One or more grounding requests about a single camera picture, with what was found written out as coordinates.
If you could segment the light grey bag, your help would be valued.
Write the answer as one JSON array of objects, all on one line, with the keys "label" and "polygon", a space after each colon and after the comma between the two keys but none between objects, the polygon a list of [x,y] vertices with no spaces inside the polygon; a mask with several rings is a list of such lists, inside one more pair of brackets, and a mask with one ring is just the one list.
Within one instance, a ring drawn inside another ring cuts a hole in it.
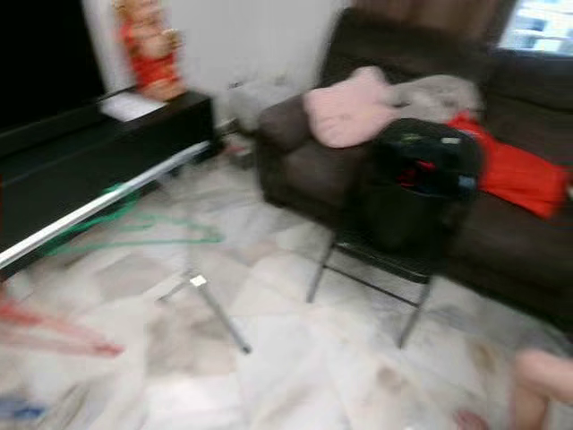
[{"label": "light grey bag", "polygon": [[263,110],[295,97],[300,91],[298,86],[280,75],[234,82],[224,95],[228,112],[236,119],[238,128],[243,132],[253,132],[258,128],[258,117]]}]

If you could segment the dark brown sofa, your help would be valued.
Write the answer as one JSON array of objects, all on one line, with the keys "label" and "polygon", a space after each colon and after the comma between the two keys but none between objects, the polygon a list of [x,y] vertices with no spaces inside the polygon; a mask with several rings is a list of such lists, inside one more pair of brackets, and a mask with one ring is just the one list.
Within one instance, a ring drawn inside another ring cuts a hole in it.
[{"label": "dark brown sofa", "polygon": [[[435,74],[474,82],[484,130],[573,175],[573,56],[487,47],[348,8],[329,38],[320,84],[369,65],[394,83]],[[261,112],[254,155],[267,202],[335,227],[367,148],[318,143],[302,98],[293,97]],[[573,335],[573,201],[566,190],[560,198],[555,216],[542,219],[480,193],[442,273]]]}]

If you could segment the bright window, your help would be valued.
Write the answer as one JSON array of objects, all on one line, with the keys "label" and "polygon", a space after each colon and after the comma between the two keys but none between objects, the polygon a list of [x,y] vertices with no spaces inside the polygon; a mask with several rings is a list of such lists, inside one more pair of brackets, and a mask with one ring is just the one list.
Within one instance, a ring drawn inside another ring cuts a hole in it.
[{"label": "bright window", "polygon": [[573,0],[517,0],[498,46],[573,56]]}]

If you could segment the red and gold figurine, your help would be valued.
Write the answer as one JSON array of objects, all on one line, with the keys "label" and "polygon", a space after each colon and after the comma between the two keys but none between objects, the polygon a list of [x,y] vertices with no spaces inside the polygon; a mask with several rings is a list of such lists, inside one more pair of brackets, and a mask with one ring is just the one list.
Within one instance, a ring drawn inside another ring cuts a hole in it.
[{"label": "red and gold figurine", "polygon": [[115,0],[114,8],[135,91],[155,101],[187,93],[176,64],[180,33],[167,26],[164,5],[159,0]]}]

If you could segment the white paper sheet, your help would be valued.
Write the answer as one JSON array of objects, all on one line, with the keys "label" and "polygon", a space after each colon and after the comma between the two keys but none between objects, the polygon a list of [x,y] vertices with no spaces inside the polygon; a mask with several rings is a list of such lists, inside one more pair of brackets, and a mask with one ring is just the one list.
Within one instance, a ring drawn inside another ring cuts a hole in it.
[{"label": "white paper sheet", "polygon": [[99,111],[103,115],[117,119],[119,122],[131,122],[166,105],[164,101],[143,97],[130,90],[116,91],[98,102]]}]

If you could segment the black flat-screen TV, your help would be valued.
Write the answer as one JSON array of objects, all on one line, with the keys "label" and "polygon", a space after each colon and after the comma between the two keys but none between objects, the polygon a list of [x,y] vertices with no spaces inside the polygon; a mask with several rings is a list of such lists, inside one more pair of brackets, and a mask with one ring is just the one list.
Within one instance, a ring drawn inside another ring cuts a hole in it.
[{"label": "black flat-screen TV", "polygon": [[1,130],[78,109],[106,94],[83,0],[5,5],[0,66]]}]

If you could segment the person's bare foot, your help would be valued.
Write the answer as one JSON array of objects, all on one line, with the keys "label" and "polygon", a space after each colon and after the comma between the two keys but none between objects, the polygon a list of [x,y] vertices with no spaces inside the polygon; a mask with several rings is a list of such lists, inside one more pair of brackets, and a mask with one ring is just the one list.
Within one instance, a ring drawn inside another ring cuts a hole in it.
[{"label": "person's bare foot", "polygon": [[456,410],[453,414],[453,422],[456,430],[490,430],[486,419],[470,410]]}]

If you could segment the red cloth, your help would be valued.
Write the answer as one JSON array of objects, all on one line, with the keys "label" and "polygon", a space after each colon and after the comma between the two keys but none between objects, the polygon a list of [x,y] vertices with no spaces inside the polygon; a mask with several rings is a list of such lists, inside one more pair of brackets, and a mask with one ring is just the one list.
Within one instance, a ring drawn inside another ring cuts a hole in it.
[{"label": "red cloth", "polygon": [[474,136],[483,148],[480,189],[541,219],[551,219],[560,211],[570,180],[566,169],[499,141],[467,112],[459,112],[448,126]]}]

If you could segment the pink cat face pillow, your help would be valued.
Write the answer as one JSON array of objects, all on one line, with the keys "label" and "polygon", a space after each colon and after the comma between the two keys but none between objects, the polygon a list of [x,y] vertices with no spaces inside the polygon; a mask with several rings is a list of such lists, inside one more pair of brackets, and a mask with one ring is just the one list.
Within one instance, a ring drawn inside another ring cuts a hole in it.
[{"label": "pink cat face pillow", "polygon": [[319,143],[344,149],[369,141],[398,118],[389,103],[390,85],[377,66],[357,68],[346,81],[307,91],[304,111]]}]

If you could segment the blue plastic clothes hanger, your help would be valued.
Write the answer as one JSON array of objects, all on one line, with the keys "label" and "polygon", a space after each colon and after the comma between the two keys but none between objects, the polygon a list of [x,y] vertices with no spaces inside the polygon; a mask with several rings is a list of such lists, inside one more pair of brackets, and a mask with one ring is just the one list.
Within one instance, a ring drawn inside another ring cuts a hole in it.
[{"label": "blue plastic clothes hanger", "polygon": [[48,417],[52,406],[24,396],[0,396],[0,425],[33,425]]}]

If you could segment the green plastic clothes hanger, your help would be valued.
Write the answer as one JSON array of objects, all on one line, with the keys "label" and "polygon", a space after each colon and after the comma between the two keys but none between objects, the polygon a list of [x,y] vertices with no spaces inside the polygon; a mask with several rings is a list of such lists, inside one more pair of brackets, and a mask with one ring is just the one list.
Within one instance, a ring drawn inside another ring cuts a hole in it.
[{"label": "green plastic clothes hanger", "polygon": [[[68,227],[63,233],[57,237],[52,238],[46,242],[47,250],[44,255],[60,255],[60,254],[77,254],[77,253],[90,253],[90,251],[97,251],[102,249],[110,249],[110,247],[128,247],[128,246],[148,246],[148,245],[216,245],[225,240],[225,234],[221,233],[220,229],[214,226],[196,224],[189,219],[177,219],[165,216],[165,214],[154,214],[147,212],[139,212],[136,210],[136,204],[140,200],[139,190],[129,192],[122,201],[114,203],[114,209],[108,214],[99,214],[90,220],[85,220],[81,224]],[[68,245],[65,240],[65,235],[72,233],[81,234],[87,232],[91,228],[102,224],[115,224],[122,218],[139,218],[142,224],[128,225],[120,227],[123,232],[143,232],[143,230],[151,229],[157,224],[171,224],[184,227],[195,232],[201,232],[201,237],[189,238],[189,240],[134,240],[134,241],[120,241],[120,242],[101,242],[90,243],[90,245]]]}]

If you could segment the red plastic clothes hanger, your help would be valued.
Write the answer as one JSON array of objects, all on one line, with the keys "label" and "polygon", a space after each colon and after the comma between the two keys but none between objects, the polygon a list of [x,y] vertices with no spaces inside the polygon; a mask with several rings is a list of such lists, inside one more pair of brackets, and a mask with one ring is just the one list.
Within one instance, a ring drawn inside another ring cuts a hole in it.
[{"label": "red plastic clothes hanger", "polygon": [[66,355],[117,357],[124,347],[94,329],[62,316],[34,311],[7,296],[0,298],[3,347],[45,349]]}]

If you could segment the brown curtain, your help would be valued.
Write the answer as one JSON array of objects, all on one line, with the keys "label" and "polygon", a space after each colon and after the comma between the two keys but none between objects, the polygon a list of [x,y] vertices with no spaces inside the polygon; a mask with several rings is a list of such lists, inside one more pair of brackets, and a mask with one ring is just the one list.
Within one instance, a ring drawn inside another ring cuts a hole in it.
[{"label": "brown curtain", "polygon": [[519,0],[353,0],[352,6],[400,23],[496,45]]}]

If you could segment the silver metal clothes rack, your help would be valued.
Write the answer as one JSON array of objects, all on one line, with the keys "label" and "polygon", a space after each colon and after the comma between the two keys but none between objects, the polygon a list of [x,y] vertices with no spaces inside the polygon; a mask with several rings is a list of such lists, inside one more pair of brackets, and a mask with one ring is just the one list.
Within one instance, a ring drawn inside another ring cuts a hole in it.
[{"label": "silver metal clothes rack", "polygon": [[[139,192],[141,192],[142,189],[150,187],[155,183],[159,184],[161,189],[167,190],[169,188],[169,180],[175,176],[176,169],[203,159],[203,155],[205,152],[208,152],[211,147],[212,143],[210,141],[201,141],[200,143],[193,144],[189,148],[177,152],[176,155],[168,157],[168,159],[164,161],[160,161],[155,167],[148,168],[147,171],[140,173],[136,177],[132,177],[127,183],[112,185],[111,188],[107,189],[98,198],[94,198],[93,201],[83,204],[80,208],[57,219],[53,224],[45,226],[41,230],[38,230],[38,232],[26,237],[25,240],[5,249],[4,252],[0,254],[1,269],[7,269],[7,267],[12,266],[13,263],[17,263],[21,258],[26,257],[26,255],[39,253],[39,251],[47,249],[46,242],[52,240],[54,237],[58,237],[58,235],[63,233],[68,227],[81,224],[81,222],[90,220],[95,216],[103,216],[103,214],[110,213],[114,209],[114,203],[122,201],[123,198],[133,190],[139,190]],[[250,355],[252,347],[249,341],[244,338],[240,329],[238,329],[234,323],[232,316],[218,303],[216,296],[209,290],[208,281],[206,281],[205,276],[198,273],[184,276],[184,279],[181,279],[181,282],[177,284],[176,287],[169,290],[167,294],[161,296],[160,299],[167,300],[187,286],[193,287],[193,290],[195,290],[197,294],[200,295],[200,298],[204,300],[204,303],[211,308],[214,315],[224,323],[225,328],[229,332],[229,335],[232,336],[232,340],[240,351],[245,355]]]}]

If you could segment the black folding chair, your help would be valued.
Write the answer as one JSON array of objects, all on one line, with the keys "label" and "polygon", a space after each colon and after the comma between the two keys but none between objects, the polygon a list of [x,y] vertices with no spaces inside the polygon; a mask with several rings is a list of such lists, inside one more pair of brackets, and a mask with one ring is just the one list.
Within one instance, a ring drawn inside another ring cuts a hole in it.
[{"label": "black folding chair", "polygon": [[474,201],[471,201],[469,211],[466,216],[461,220],[455,232],[450,234],[448,240],[442,243],[441,247],[433,247],[433,249],[426,250],[425,253],[389,253],[389,251],[378,250],[377,247],[370,245],[367,237],[361,232],[359,228],[353,226],[351,216],[349,216],[349,194],[355,188],[355,183],[359,180],[361,167],[357,169],[355,175],[355,182],[351,185],[346,192],[345,206],[341,211],[341,216],[333,232],[333,238],[330,241],[327,249],[320,258],[320,267],[315,278],[312,279],[310,290],[307,292],[307,302],[312,302],[316,295],[318,295],[319,283],[323,278],[324,271],[331,269],[330,257],[334,253],[343,253],[348,257],[355,258],[357,261],[369,263],[369,265],[385,271],[385,273],[398,276],[409,282],[421,284],[423,290],[421,295],[415,300],[402,297],[397,292],[389,292],[389,297],[396,299],[398,302],[410,305],[414,308],[412,315],[406,320],[406,326],[398,335],[397,345],[398,348],[404,348],[406,341],[412,335],[412,331],[419,319],[422,318],[424,313],[424,305],[427,299],[430,298],[432,287],[432,278],[435,274],[439,273],[445,267],[449,249],[461,234],[461,228],[466,222],[467,217],[471,211],[471,206]]}]

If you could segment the black TV console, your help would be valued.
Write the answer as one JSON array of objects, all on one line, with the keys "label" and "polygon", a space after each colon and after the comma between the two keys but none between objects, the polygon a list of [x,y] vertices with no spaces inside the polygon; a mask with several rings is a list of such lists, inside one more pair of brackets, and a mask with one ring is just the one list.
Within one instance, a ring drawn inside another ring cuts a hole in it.
[{"label": "black TV console", "polygon": [[0,246],[24,238],[194,144],[216,139],[213,99],[189,91],[128,122],[97,104],[0,136]]}]

